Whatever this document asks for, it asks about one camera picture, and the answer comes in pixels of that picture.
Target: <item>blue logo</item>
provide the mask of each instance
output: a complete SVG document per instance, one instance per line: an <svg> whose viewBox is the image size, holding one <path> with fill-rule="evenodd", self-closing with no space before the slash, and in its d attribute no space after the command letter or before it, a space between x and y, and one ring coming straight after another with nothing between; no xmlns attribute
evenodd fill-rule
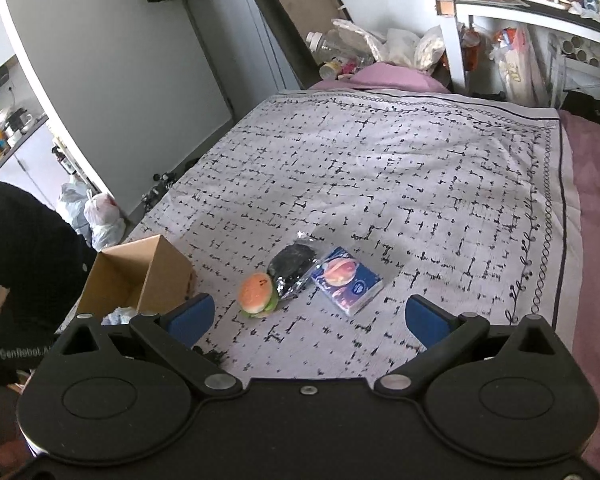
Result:
<svg viewBox="0 0 600 480"><path fill-rule="evenodd" d="M357 281L353 284L353 287L351 287L351 291L356 296L362 296L362 294L366 292L366 283L362 281Z"/></svg>

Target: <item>plastic bottle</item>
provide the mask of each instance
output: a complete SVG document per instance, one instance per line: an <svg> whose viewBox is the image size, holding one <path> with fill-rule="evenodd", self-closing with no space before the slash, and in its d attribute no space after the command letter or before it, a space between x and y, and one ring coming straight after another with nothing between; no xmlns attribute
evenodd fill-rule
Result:
<svg viewBox="0 0 600 480"><path fill-rule="evenodd" d="M306 42L312 54L325 64L320 68L320 77L325 80L337 79L342 74L353 74L375 61L371 54L358 52L344 43L337 30L330 30L327 34L310 32Z"/></svg>

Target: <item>black border line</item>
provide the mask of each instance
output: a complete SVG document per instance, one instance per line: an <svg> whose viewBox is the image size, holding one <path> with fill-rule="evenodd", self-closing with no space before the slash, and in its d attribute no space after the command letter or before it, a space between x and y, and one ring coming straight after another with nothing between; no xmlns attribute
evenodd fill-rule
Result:
<svg viewBox="0 0 600 480"><path fill-rule="evenodd" d="M333 90L319 90L316 91L317 92L324 92L324 93L329 93L329 92L334 92ZM469 105L471 103L467 103L461 100L454 100L454 99L449 99L449 98L445 98L442 97L440 95L435 95L435 94L428 94L428 95L420 95L420 94L409 94L409 95L405 95L405 96L396 96L393 94L388 94L388 93L384 93L384 92L378 92L378 91L373 91L373 92L366 92L363 91L366 94L369 95L383 95L385 97L391 97L393 99L401 99L401 98L408 98L408 97L417 97L417 98L433 98L433 99L439 99L441 101L446 101L449 103L454 103L457 105ZM484 103L478 103L477 105L479 106L483 106L485 108L495 108L496 110L501 111L502 113L505 114L510 114L510 115L514 115L516 117L519 117L521 119L527 120L527 121L557 121L558 126L559 126L559 136L560 136L560 157L558 159L558 182L560 183L560 199L562 200L562 259L560 261L560 271L558 272L558 282L556 284L556 294L555 294L555 302L554 302L554 312L553 312L553 316L552 316L552 322L551 322L551 326L552 328L555 330L557 323L558 323L558 311L560 310L560 296L562 295L562 282L564 281L564 267L566 265L566 259L567 259L567 203L566 203L566 197L565 197L565 193L564 193L564 182L562 179L562 159L564 158L564 145L563 145L563 130L562 130L562 120L560 119L560 117L556 118L556 117L545 117L545 118L531 118L531 117L525 117L523 115L517 114L515 112L512 112L511 110L507 110L506 108L501 108L499 106L496 105L492 105L492 104L484 104Z"/></svg>

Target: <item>white bottle cap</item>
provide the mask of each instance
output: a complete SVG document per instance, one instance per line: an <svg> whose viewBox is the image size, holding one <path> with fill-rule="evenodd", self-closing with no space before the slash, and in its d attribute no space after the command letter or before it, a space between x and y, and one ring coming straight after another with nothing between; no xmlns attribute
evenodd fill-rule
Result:
<svg viewBox="0 0 600 480"><path fill-rule="evenodd" d="M309 50L311 52L318 52L318 43L322 39L323 34L321 32L309 32L306 35L306 42L309 44Z"/></svg>

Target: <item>desk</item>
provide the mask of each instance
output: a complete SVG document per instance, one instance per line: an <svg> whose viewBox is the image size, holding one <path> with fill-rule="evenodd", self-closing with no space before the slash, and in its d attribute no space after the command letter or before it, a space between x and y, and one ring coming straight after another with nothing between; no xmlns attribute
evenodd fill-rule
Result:
<svg viewBox="0 0 600 480"><path fill-rule="evenodd" d="M535 2L526 2L526 7L497 7L488 3L464 2L454 0L453 11L450 14L440 14L440 26L445 40L446 57L449 63L451 81L454 91L459 94L467 93L466 73L462 63L462 49L458 34L458 20L470 22L474 16L496 18L512 22L538 25L539 27L558 30L574 36L600 43L600 23L594 20L585 20L565 10L554 9ZM449 5L440 6L438 9L449 9Z"/></svg>

